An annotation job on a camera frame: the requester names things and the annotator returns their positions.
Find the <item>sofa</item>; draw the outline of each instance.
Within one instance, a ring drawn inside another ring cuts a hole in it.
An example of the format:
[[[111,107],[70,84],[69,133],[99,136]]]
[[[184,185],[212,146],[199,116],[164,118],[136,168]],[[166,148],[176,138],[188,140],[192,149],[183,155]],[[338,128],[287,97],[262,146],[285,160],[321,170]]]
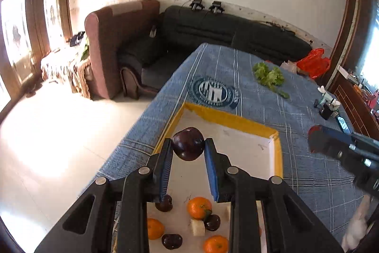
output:
[[[157,22],[159,8],[157,0],[141,0],[107,6],[86,17],[93,74],[88,81],[91,95],[112,99],[121,91],[117,50],[150,30]]]
[[[117,61],[124,93],[157,93],[180,64],[203,42],[228,46],[281,65],[298,61],[311,46],[283,28],[229,14],[170,6],[152,29],[119,47]]]

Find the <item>tile floor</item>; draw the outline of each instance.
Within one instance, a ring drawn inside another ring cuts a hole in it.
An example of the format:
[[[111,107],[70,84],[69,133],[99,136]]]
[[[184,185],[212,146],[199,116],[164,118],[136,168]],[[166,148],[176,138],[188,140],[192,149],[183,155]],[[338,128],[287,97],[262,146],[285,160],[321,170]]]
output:
[[[76,200],[151,98],[91,101],[45,83],[0,126],[0,216],[26,253]]]

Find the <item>green plant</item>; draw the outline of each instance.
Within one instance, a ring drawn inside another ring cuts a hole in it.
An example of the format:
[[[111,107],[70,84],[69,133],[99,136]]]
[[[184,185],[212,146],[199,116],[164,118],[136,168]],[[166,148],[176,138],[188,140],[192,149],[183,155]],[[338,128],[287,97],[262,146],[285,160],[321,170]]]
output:
[[[258,83],[267,86],[272,92],[282,96],[285,99],[289,98],[289,94],[276,88],[284,83],[284,77],[278,67],[274,67],[271,71],[267,64],[259,62],[253,66],[253,72]]]

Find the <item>silver screw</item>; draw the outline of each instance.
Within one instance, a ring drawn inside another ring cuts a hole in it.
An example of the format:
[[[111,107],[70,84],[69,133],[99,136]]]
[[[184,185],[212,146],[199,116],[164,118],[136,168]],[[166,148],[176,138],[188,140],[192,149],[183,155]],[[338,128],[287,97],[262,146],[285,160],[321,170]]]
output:
[[[147,166],[144,166],[144,167],[141,167],[138,172],[141,174],[141,175],[146,175],[150,172],[150,168],[148,168]]]
[[[228,171],[228,173],[235,175],[238,173],[238,168],[235,166],[231,166],[231,167],[228,167],[227,171]]]
[[[103,185],[103,184],[105,184],[107,182],[107,179],[105,178],[105,177],[98,177],[98,178],[96,178],[96,180],[95,180],[95,183],[97,184],[97,185]]]
[[[274,185],[280,185],[282,183],[283,179],[281,179],[279,176],[273,176],[271,178],[271,182],[274,184]]]

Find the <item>circular emblem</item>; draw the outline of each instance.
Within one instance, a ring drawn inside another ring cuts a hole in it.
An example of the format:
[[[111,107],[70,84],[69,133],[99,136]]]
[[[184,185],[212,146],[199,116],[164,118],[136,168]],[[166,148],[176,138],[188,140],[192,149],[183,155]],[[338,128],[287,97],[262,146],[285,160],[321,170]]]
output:
[[[229,105],[235,108],[239,100],[237,89],[211,77],[194,79],[189,92],[195,101],[216,107]]]

